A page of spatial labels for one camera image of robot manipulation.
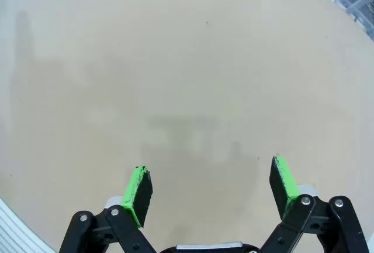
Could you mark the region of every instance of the bolt head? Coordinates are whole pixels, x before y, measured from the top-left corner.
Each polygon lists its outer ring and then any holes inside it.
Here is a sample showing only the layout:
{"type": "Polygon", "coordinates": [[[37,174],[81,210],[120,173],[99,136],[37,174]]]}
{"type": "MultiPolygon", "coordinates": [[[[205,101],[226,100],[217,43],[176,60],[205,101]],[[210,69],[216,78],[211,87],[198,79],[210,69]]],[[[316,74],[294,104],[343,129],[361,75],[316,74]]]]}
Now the bolt head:
{"type": "Polygon", "coordinates": [[[87,220],[87,215],[86,214],[83,214],[79,219],[84,222],[85,220],[87,220]]]}
{"type": "Polygon", "coordinates": [[[115,216],[115,215],[118,215],[119,211],[117,208],[114,208],[110,213],[112,216],[115,216]]]}
{"type": "Polygon", "coordinates": [[[335,201],[335,205],[336,205],[337,207],[343,207],[343,201],[342,201],[341,199],[337,199],[337,200],[335,201]]]}
{"type": "Polygon", "coordinates": [[[310,204],[310,198],[308,196],[302,197],[302,204],[309,205],[310,204]]]}

